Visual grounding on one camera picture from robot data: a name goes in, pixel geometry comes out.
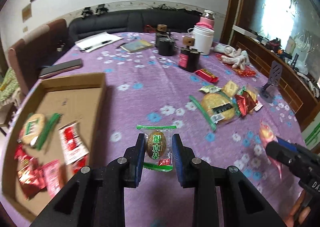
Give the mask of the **person's hand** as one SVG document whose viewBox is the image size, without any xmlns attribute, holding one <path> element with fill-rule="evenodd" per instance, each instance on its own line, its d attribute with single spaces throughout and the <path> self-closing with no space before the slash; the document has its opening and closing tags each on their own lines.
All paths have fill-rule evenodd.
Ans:
<svg viewBox="0 0 320 227">
<path fill-rule="evenodd" d="M 289 215 L 284 220 L 287 227 L 294 227 L 295 220 L 298 220 L 299 224 L 302 224 L 310 213 L 311 209 L 309 206 L 305 208 L 302 207 L 305 197 L 306 191 L 303 190 L 290 210 Z"/>
</svg>

